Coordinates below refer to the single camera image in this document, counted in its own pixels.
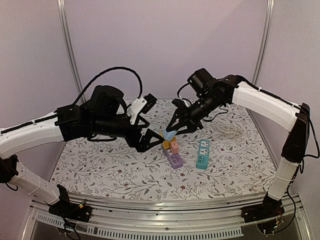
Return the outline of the blue plug adapter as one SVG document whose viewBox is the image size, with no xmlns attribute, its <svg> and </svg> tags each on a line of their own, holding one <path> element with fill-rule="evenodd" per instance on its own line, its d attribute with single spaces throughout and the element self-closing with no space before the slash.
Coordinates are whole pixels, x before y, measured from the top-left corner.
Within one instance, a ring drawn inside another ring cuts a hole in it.
<svg viewBox="0 0 320 240">
<path fill-rule="evenodd" d="M 173 130 L 173 131 L 167 131 L 166 129 L 164 129 L 162 131 L 162 135 L 163 135 L 163 138 L 166 140 L 166 141 L 171 141 L 177 134 L 177 131 L 176 130 Z"/>
</svg>

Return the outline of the yellow cube socket adapter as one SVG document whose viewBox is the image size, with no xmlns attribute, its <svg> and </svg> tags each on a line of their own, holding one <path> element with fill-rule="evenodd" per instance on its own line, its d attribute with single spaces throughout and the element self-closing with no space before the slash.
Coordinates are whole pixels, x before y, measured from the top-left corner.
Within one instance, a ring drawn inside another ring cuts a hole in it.
<svg viewBox="0 0 320 240">
<path fill-rule="evenodd" d="M 171 148 L 171 143 L 172 142 L 176 142 L 176 137 L 173 137 L 172 140 L 164 140 L 164 142 L 162 143 L 162 147 L 165 150 L 168 150 Z"/>
</svg>

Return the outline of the pink plug adapter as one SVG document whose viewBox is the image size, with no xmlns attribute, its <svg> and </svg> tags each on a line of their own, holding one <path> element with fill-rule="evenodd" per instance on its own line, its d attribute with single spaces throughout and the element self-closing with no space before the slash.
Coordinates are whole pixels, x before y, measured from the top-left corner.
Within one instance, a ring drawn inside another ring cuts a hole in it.
<svg viewBox="0 0 320 240">
<path fill-rule="evenodd" d="M 176 141 L 171 141 L 170 142 L 170 150 L 173 154 L 178 154 L 179 153 L 179 145 Z"/>
</svg>

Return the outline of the purple power strip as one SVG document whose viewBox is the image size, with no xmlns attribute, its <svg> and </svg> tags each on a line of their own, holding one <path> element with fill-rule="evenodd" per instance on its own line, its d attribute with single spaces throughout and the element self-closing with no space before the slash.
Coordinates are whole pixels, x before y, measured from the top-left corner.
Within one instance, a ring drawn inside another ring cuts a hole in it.
<svg viewBox="0 0 320 240">
<path fill-rule="evenodd" d="M 163 152 L 173 169 L 179 169 L 183 166 L 184 161 L 178 153 L 173 154 L 170 149 L 164 149 L 164 148 L 163 148 Z"/>
</svg>

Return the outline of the teal power strip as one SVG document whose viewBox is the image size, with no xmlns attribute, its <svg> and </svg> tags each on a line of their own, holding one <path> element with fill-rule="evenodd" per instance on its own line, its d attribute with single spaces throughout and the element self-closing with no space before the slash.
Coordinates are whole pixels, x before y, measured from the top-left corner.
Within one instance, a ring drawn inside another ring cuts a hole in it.
<svg viewBox="0 0 320 240">
<path fill-rule="evenodd" d="M 206 170 L 209 163 L 210 154 L 210 142 L 205 139 L 201 139 L 198 146 L 198 155 L 196 160 L 196 168 L 200 170 Z"/>
</svg>

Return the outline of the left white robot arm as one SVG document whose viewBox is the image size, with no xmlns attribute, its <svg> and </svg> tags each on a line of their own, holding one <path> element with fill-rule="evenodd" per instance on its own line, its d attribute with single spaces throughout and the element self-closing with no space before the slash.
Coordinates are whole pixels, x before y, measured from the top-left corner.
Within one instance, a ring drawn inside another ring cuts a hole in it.
<svg viewBox="0 0 320 240">
<path fill-rule="evenodd" d="M 161 144 L 163 137 L 149 129 L 144 119 L 155 104 L 152 94 L 139 94 L 126 104 L 124 93 L 110 85 L 95 86 L 89 100 L 60 107 L 49 114 L 0 131 L 0 181 L 40 198 L 63 216 L 74 213 L 68 191 L 30 171 L 18 153 L 41 145 L 85 138 L 112 142 L 123 138 L 129 147 L 144 153 Z"/>
</svg>

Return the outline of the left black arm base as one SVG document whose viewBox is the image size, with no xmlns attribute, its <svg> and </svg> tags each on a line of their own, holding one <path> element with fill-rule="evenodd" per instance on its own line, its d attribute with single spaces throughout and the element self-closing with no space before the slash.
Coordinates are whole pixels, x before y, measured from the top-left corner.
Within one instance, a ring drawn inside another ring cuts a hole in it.
<svg viewBox="0 0 320 240">
<path fill-rule="evenodd" d="M 61 218 L 88 223 L 92 214 L 92 207 L 87 205 L 88 200 L 83 199 L 80 203 L 72 203 L 67 189 L 60 184 L 57 185 L 57 188 L 59 190 L 58 202 L 48 204 L 48 212 Z"/>
</svg>

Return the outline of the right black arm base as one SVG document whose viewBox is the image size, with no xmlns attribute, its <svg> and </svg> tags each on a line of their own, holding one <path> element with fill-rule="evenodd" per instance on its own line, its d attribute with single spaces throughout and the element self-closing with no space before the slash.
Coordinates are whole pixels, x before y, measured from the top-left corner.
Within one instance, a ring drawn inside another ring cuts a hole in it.
<svg viewBox="0 0 320 240">
<path fill-rule="evenodd" d="M 282 200 L 275 200 L 265 194 L 262 203 L 241 208 L 240 216 L 245 223 L 256 222 L 285 213 Z"/>
</svg>

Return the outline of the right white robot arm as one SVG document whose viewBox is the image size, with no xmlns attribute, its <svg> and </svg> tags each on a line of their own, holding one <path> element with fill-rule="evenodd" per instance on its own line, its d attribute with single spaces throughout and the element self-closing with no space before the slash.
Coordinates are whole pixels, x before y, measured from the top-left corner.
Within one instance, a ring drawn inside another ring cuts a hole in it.
<svg viewBox="0 0 320 240">
<path fill-rule="evenodd" d="M 166 140 L 174 135 L 201 130 L 201 121 L 220 106 L 237 105 L 272 120 L 288 132 L 282 147 L 280 164 L 273 182 L 259 206 L 262 218 L 269 218 L 278 210 L 278 203 L 298 170 L 303 170 L 310 133 L 315 129 L 310 118 L 310 107 L 287 101 L 250 83 L 241 75 L 227 75 L 216 79 L 205 68 L 196 70 L 187 83 L 196 92 L 198 100 L 186 106 L 181 99 L 172 103 L 176 110 L 164 134 Z"/>
</svg>

